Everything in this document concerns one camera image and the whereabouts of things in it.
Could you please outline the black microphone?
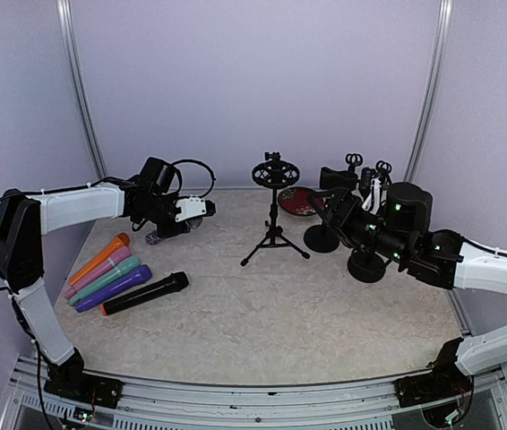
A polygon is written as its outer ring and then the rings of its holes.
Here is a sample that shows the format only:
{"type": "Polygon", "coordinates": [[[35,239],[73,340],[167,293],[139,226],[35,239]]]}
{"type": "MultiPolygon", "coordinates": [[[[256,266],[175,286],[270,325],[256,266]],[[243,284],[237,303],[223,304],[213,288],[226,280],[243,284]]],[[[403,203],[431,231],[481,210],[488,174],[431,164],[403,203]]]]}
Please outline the black microphone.
{"type": "Polygon", "coordinates": [[[132,307],[142,305],[151,300],[174,294],[187,288],[190,281],[185,272],[179,271],[170,274],[164,279],[139,288],[118,298],[103,303],[100,307],[104,316],[117,314],[132,307]]]}

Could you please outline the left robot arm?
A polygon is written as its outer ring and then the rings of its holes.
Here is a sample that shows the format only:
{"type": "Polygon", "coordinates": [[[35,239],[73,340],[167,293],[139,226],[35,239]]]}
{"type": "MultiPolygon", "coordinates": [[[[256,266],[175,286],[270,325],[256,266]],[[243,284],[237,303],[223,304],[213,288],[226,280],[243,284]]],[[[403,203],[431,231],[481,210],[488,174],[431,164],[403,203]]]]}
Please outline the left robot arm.
{"type": "Polygon", "coordinates": [[[153,224],[166,237],[183,235],[190,223],[213,216],[208,193],[183,195],[177,162],[150,157],[127,179],[107,176],[92,184],[46,191],[8,189],[0,197],[0,291],[47,368],[40,392],[93,407],[116,409],[123,384],[84,367],[79,349],[59,322],[47,289],[45,238],[101,219],[127,218],[133,230],[153,224]]]}

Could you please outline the glitter microphone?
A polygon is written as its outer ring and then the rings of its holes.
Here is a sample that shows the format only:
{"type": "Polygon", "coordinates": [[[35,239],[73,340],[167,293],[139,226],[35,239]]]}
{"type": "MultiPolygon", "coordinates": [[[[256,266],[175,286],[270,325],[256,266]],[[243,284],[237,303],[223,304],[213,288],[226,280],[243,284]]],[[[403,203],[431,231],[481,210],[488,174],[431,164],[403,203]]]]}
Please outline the glitter microphone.
{"type": "Polygon", "coordinates": [[[193,229],[197,229],[202,224],[202,221],[203,218],[198,217],[181,222],[169,222],[158,225],[156,229],[145,236],[145,243],[147,245],[157,245],[167,239],[190,233],[193,229]]]}

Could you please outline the pink microphone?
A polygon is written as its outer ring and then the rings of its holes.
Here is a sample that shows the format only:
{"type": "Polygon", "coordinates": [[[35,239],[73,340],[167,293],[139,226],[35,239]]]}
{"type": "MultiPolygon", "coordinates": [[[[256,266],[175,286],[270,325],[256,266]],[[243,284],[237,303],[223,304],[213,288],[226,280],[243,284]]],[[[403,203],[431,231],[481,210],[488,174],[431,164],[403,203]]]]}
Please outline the pink microphone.
{"type": "Polygon", "coordinates": [[[73,286],[67,286],[63,289],[63,296],[65,299],[70,299],[74,294],[86,287],[93,280],[97,279],[101,275],[110,271],[112,268],[117,266],[121,261],[130,257],[131,251],[128,247],[121,247],[114,251],[104,262],[96,266],[91,272],[89,272],[84,278],[76,282],[73,286]]]}

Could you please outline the black desk stand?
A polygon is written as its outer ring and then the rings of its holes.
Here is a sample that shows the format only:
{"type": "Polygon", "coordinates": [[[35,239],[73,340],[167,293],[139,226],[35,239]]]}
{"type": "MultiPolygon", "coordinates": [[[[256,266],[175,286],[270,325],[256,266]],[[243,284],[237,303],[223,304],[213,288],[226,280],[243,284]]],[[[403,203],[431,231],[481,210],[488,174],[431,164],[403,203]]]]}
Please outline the black desk stand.
{"type": "Polygon", "coordinates": [[[347,172],[349,174],[355,174],[356,169],[363,165],[364,159],[363,156],[359,153],[348,153],[345,157],[347,167],[347,172]]]}

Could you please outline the black tripod microphone stand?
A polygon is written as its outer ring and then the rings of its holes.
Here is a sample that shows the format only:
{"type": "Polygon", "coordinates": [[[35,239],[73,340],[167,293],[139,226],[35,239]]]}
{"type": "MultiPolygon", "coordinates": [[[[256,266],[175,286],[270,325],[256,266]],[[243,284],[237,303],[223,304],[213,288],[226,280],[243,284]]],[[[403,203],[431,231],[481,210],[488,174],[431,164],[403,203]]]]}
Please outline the black tripod microphone stand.
{"type": "Polygon", "coordinates": [[[297,251],[303,258],[309,259],[310,254],[302,250],[283,235],[283,228],[278,224],[279,205],[278,193],[294,185],[299,180],[299,168],[281,158],[278,151],[264,153],[264,161],[252,169],[253,181],[263,188],[270,189],[271,205],[269,220],[265,221],[266,232],[264,238],[256,247],[240,262],[245,267],[252,257],[261,249],[276,249],[290,247],[297,251]]]}

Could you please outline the purple microphone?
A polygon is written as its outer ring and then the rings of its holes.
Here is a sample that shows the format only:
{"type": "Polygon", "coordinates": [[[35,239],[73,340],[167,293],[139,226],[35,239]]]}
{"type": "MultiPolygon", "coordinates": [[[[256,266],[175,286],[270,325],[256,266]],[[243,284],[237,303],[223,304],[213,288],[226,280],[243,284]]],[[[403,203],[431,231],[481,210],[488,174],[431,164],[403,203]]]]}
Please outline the purple microphone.
{"type": "Polygon", "coordinates": [[[85,312],[91,308],[102,304],[106,300],[126,291],[129,288],[141,285],[152,277],[152,271],[148,265],[142,264],[132,269],[129,273],[125,274],[122,278],[117,279],[105,287],[93,292],[89,296],[78,301],[74,305],[74,309],[79,312],[85,312]]]}

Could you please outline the teal microphone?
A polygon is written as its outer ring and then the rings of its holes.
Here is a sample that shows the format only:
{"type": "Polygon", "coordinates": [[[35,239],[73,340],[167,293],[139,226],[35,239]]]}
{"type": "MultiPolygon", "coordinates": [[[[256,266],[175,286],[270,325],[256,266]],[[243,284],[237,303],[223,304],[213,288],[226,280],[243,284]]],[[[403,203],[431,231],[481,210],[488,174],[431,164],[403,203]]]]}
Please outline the teal microphone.
{"type": "Polygon", "coordinates": [[[110,271],[101,275],[97,279],[93,280],[86,287],[82,288],[76,294],[74,294],[69,300],[68,303],[71,306],[78,304],[85,297],[90,296],[91,294],[99,291],[110,283],[122,278],[127,275],[133,269],[138,267],[141,264],[141,260],[138,257],[131,256],[120,262],[117,266],[112,268],[110,271]]]}

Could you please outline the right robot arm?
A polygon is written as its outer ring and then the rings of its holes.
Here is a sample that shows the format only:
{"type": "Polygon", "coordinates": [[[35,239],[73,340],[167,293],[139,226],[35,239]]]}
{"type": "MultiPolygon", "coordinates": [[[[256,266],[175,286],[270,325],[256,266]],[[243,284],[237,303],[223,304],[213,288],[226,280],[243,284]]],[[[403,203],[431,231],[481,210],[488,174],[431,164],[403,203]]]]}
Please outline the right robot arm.
{"type": "MultiPolygon", "coordinates": [[[[507,295],[507,252],[459,233],[430,231],[432,195],[411,183],[393,183],[381,209],[371,213],[343,187],[310,193],[308,201],[335,237],[353,253],[348,271],[357,280],[381,279],[390,262],[426,285],[507,295]]],[[[430,372],[395,382],[403,408],[470,391],[472,376],[507,363],[507,325],[445,342],[430,372]]]]}

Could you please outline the orange microphone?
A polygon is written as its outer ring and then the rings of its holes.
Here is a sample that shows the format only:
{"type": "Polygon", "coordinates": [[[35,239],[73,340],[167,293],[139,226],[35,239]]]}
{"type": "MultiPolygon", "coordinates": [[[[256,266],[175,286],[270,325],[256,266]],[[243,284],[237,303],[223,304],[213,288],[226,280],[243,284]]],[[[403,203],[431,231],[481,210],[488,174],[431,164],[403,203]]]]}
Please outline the orange microphone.
{"type": "Polygon", "coordinates": [[[114,251],[121,247],[129,246],[131,243],[130,237],[125,233],[120,233],[109,242],[109,244],[92,257],[86,264],[84,264],[68,281],[70,286],[73,286],[76,282],[84,278],[89,272],[91,272],[96,266],[104,262],[114,251]]]}

